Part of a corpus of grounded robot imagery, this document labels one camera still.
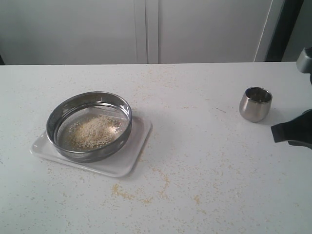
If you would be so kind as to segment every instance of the sieve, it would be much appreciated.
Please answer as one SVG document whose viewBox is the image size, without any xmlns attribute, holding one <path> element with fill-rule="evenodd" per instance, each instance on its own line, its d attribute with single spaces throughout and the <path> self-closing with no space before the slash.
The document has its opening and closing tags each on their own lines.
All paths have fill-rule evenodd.
<svg viewBox="0 0 312 234">
<path fill-rule="evenodd" d="M 101 124 L 101 129 L 94 127 L 92 121 Z M 105 142 L 100 139 L 101 144 L 97 145 L 81 141 L 81 132 L 88 131 L 90 126 L 109 137 Z M 48 118 L 46 132 L 61 155 L 81 163 L 99 161 L 117 152 L 128 140 L 131 127 L 132 111 L 123 98 L 107 92 L 88 92 L 55 108 Z"/>
</svg>

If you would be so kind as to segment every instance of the white plate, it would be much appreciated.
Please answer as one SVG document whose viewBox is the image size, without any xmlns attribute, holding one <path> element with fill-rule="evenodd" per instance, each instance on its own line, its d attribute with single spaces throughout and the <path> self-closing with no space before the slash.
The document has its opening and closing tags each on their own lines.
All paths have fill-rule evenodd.
<svg viewBox="0 0 312 234">
<path fill-rule="evenodd" d="M 98 162 L 77 163 L 67 159 L 56 151 L 46 132 L 34 142 L 30 152 L 38 157 L 86 171 L 111 177 L 121 177 L 127 175 L 133 168 L 151 125 L 148 119 L 133 117 L 132 130 L 126 144 L 112 156 Z"/>
</svg>

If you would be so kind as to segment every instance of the cabinet door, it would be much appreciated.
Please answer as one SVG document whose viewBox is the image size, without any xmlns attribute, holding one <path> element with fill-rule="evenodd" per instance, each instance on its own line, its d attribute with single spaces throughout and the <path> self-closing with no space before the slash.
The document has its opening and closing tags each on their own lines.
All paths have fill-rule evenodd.
<svg viewBox="0 0 312 234">
<path fill-rule="evenodd" d="M 6 64 L 146 63 L 144 0 L 3 0 Z"/>
</svg>

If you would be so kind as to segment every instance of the table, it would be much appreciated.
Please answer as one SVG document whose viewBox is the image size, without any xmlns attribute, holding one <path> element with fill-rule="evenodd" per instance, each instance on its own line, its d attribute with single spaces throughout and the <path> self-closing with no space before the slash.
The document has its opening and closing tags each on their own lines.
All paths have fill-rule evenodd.
<svg viewBox="0 0 312 234">
<path fill-rule="evenodd" d="M 270 130 L 312 107 L 295 63 L 1 66 L 0 79 L 2 234 L 311 233 L 312 151 Z M 238 112 L 252 86 L 273 94 L 260 123 Z M 29 152 L 51 111 L 88 91 L 153 123 L 126 177 Z"/>
</svg>

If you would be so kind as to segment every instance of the stainless steel bowl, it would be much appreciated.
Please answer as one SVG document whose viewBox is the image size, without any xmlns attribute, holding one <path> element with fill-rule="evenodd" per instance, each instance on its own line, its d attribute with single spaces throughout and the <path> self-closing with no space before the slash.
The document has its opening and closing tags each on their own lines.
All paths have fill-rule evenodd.
<svg viewBox="0 0 312 234">
<path fill-rule="evenodd" d="M 81 150 L 66 140 L 71 126 L 91 116 L 110 116 L 119 119 L 122 131 L 116 139 L 99 148 Z M 48 139 L 63 156 L 75 162 L 95 162 L 117 152 L 128 140 L 132 128 L 132 111 L 121 97 L 106 92 L 89 92 L 74 96 L 60 104 L 49 116 Z"/>
</svg>

